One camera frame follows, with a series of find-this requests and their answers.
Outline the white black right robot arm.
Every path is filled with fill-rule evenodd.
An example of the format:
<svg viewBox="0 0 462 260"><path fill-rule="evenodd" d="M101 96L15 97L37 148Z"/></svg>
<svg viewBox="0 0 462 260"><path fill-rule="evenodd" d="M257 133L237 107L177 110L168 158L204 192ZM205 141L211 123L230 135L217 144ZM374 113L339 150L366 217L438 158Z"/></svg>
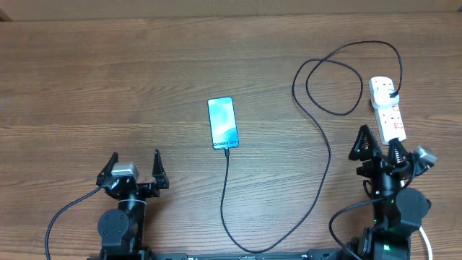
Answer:
<svg viewBox="0 0 462 260"><path fill-rule="evenodd" d="M411 235L422 226L431 202L410 187L418 176L432 168L437 157L418 146L406 151L399 139L389 141L384 154L370 128L359 128L349 153L350 160L359 160L357 175L364 177L363 186L373 208L373 226L366 227L360 238L350 243L360 259L409 259Z"/></svg>

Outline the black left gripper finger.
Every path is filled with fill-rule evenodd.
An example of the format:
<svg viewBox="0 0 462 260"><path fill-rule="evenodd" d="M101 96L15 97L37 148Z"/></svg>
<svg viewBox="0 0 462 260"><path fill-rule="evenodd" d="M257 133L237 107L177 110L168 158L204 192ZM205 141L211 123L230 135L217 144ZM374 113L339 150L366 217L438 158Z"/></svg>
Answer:
<svg viewBox="0 0 462 260"><path fill-rule="evenodd" d="M114 152L109 159L108 163L97 175L96 185L103 186L103 184L112 176L112 169L114 165L118 162L118 153Z"/></svg>
<svg viewBox="0 0 462 260"><path fill-rule="evenodd" d="M158 189L169 188L169 180L165 172L165 169L163 168L160 151L158 149L154 151L152 177L156 180Z"/></svg>

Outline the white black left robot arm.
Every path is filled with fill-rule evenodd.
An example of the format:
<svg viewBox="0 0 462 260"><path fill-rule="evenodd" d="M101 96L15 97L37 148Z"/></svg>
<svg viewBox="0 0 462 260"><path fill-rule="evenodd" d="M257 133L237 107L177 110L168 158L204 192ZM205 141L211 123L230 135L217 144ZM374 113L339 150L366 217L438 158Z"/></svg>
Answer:
<svg viewBox="0 0 462 260"><path fill-rule="evenodd" d="M162 166L160 151L154 151L153 182L138 182L139 172L134 162L119 162L114 152L97 176L96 184L118 202L98 220L101 237L100 259L154 259L149 246L144 245L144 221L147 199L160 196L169 188Z"/></svg>

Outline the Samsung Galaxy smartphone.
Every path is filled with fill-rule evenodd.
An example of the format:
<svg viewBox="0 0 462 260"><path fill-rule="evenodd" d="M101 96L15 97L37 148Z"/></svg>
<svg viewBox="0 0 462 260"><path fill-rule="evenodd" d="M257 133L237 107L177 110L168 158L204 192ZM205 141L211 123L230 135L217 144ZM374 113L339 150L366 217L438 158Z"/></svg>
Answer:
<svg viewBox="0 0 462 260"><path fill-rule="evenodd" d="M239 146L235 106L232 97L207 100L212 146L224 150Z"/></svg>

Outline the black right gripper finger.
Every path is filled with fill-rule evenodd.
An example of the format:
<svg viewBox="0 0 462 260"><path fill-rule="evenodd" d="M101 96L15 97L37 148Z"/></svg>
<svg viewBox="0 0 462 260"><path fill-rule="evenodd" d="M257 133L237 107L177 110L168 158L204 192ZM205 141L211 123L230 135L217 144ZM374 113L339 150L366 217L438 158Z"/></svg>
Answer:
<svg viewBox="0 0 462 260"><path fill-rule="evenodd" d="M398 138L388 142L388 161L395 167L403 167L406 164L407 151Z"/></svg>
<svg viewBox="0 0 462 260"><path fill-rule="evenodd" d="M368 125L360 126L357 139L349 153L349 159L367 161L381 154L380 145Z"/></svg>

